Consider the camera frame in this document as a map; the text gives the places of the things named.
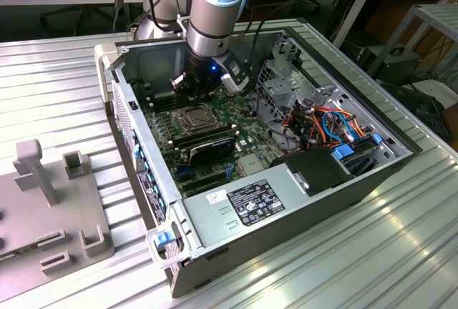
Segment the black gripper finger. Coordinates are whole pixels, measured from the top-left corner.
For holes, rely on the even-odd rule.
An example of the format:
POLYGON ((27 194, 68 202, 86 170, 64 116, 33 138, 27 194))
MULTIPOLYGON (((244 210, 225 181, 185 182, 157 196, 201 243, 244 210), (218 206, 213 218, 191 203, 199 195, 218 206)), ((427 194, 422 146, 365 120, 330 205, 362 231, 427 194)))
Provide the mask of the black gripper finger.
POLYGON ((214 94, 213 92, 220 86, 219 81, 215 80, 205 80, 200 86, 199 92, 199 102, 210 102, 214 94))
POLYGON ((172 90, 183 99, 196 102, 200 97, 200 80, 191 73, 183 72, 169 80, 172 90))

